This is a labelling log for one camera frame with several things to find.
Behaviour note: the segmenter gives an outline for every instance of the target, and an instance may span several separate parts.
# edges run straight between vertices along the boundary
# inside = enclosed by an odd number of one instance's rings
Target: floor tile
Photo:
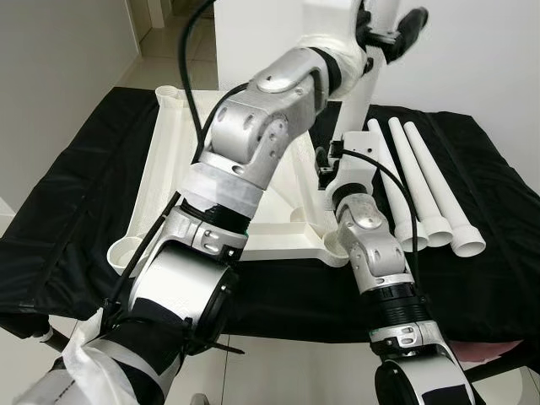
[[[122,85],[136,89],[154,90],[165,84],[182,89],[176,59],[145,57]]]
[[[228,336],[219,342],[227,344]],[[227,353],[211,348],[195,357],[188,357],[170,389],[165,405],[189,405],[193,394],[203,393],[210,405],[221,403],[225,359]]]
[[[218,65],[216,62],[190,61],[187,63],[192,88],[197,90],[218,89]]]
[[[60,354],[33,338],[19,339],[0,329],[0,403],[26,392],[51,369]]]
[[[521,367],[520,372],[522,393],[519,405],[540,404],[540,392],[538,392],[534,377],[531,374],[531,370],[529,370],[527,367]]]
[[[187,15],[171,14],[169,17],[167,17],[167,20],[165,21],[165,26],[182,28],[184,27],[184,25],[186,25],[188,19],[189,19],[189,16]]]
[[[191,15],[200,3],[198,0],[175,0],[172,4],[172,12],[177,15]],[[204,11],[202,17],[205,19],[213,18],[213,5]]]
[[[368,344],[324,344],[231,336],[224,405],[377,404],[379,359]]]
[[[69,338],[71,337],[71,334],[73,333],[73,330],[75,329],[77,320],[73,318],[65,318],[63,316],[52,315],[52,316],[49,316],[49,323],[57,331],[63,333],[65,336]]]
[[[473,383],[488,405],[518,405],[521,400],[522,379],[519,369]]]
[[[196,61],[208,61],[216,62],[216,32],[213,25],[204,27],[202,33],[202,39],[199,42],[197,50],[195,51],[195,56],[193,57]]]
[[[528,369],[528,371],[529,371],[529,374],[531,375],[534,386],[536,387],[538,393],[540,393],[540,375],[536,371],[533,371],[531,369]]]

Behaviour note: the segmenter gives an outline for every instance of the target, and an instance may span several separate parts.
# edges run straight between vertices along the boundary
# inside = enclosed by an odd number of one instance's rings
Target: door
[[[132,18],[133,25],[135,25],[135,33],[140,42],[152,28],[149,3],[148,0],[129,0],[129,3],[132,6]]]

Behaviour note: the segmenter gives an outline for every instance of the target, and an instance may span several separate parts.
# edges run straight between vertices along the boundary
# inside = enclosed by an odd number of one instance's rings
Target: white robotic arm
[[[395,8],[388,11],[395,15]],[[371,29],[360,0],[310,0],[305,16],[299,45],[217,110],[212,141],[191,166],[181,203],[167,215],[133,285],[127,318],[87,345],[114,360],[139,403],[164,403],[185,356],[207,349],[221,333],[237,281],[232,267],[285,149],[313,125],[330,98],[358,93],[368,80],[362,95],[367,101],[357,114],[362,125],[374,84],[366,47],[378,46],[388,62],[401,56],[427,13],[414,10],[395,33]],[[347,128],[352,121],[342,122]],[[365,139],[345,129],[337,141],[347,148]],[[334,159],[347,159],[339,170],[355,173],[351,156]],[[339,170],[326,187],[327,205],[337,215],[338,239],[372,310],[371,347],[383,362],[375,376],[380,403],[474,404],[459,364],[416,295],[401,247],[365,193],[373,168],[358,163],[356,173],[364,176],[353,179]],[[91,403],[83,386],[59,361],[17,403]],[[440,401],[448,397],[452,402]]]

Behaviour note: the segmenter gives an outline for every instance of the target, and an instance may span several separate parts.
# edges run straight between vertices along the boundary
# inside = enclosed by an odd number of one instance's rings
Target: floor
[[[204,16],[192,30],[186,50],[187,69],[193,89],[216,90],[218,68],[216,63],[216,39],[211,15]],[[138,89],[151,89],[170,84],[183,89],[178,71],[178,35],[187,17],[172,15],[165,28],[152,28],[141,41],[142,59],[119,85]]]
[[[70,335],[75,320],[53,316],[51,324]],[[223,335],[221,343],[246,354],[210,349],[190,357],[165,405],[188,405],[205,393],[211,405],[377,404],[374,373],[379,360],[367,344],[323,344]],[[0,330],[2,403],[9,403],[51,367],[58,354],[43,343],[21,341]],[[488,405],[538,405],[540,376],[528,368],[474,384]]]
[[[165,28],[152,29],[140,46],[142,59],[119,85],[155,89],[163,84],[183,88],[176,61],[176,42],[186,23],[186,10],[175,2]],[[192,32],[187,50],[194,89],[217,89],[215,31],[212,11]],[[70,335],[75,321],[52,317],[51,323]],[[171,388],[167,405],[189,404],[203,392],[212,405],[377,404],[374,372],[379,360],[367,344],[321,344],[241,336],[222,336],[221,343],[246,351],[227,354],[211,349],[188,358]],[[20,341],[0,330],[4,373],[2,402],[19,395],[43,376],[57,354],[43,344]],[[540,377],[527,368],[475,383],[489,405],[540,403]]]

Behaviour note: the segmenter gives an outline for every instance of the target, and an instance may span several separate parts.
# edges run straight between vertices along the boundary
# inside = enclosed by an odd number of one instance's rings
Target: white plastic tube
[[[379,150],[379,163],[384,165],[399,181],[401,181],[397,173],[396,165],[390,155],[390,150],[386,144],[385,137],[382,135],[379,122],[373,118],[368,121],[370,131],[379,135],[381,139],[381,147]],[[411,213],[408,209],[407,201],[399,191],[396,184],[384,173],[381,173],[382,182],[385,186],[386,196],[390,203],[391,216],[394,218],[394,236],[399,241],[404,251],[413,251],[413,225],[411,222]],[[416,229],[418,231],[418,250],[424,249],[428,245],[428,236],[425,233],[422,223],[416,221]]]
[[[448,219],[452,227],[452,233],[454,234],[451,242],[452,250],[459,257],[476,256],[485,249],[485,240],[478,229],[472,226],[467,219],[467,215],[463,212],[456,196],[448,186],[445,177],[440,172],[439,166],[437,166],[414,123],[407,122],[403,127],[428,182],[429,189],[433,193],[440,211]]]
[[[452,240],[452,229],[437,207],[428,183],[424,179],[419,163],[414,157],[411,145],[403,131],[401,122],[393,117],[388,121],[397,155],[402,164],[403,173],[407,180],[408,189],[413,197],[418,217],[428,235],[428,246],[444,246]]]

